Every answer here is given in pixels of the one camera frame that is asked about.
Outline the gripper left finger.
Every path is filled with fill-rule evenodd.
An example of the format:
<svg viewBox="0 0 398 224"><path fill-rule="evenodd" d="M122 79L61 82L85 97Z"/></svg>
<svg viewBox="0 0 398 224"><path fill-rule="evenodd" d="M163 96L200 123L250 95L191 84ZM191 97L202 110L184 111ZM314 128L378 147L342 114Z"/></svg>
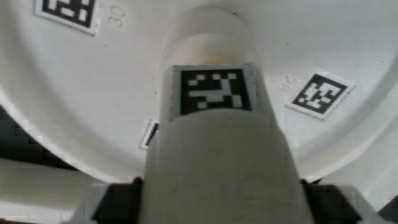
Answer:
<svg viewBox="0 0 398 224"><path fill-rule="evenodd" d="M88 188L67 224L138 224L143 180L95 183Z"/></svg>

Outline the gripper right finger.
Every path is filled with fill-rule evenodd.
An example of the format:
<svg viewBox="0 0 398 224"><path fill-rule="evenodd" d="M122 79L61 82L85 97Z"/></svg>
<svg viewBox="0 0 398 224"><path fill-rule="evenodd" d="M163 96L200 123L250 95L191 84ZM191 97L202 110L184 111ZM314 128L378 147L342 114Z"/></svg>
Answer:
<svg viewBox="0 0 398 224"><path fill-rule="evenodd" d="M349 186L300 180L314 224L381 224L381 216Z"/></svg>

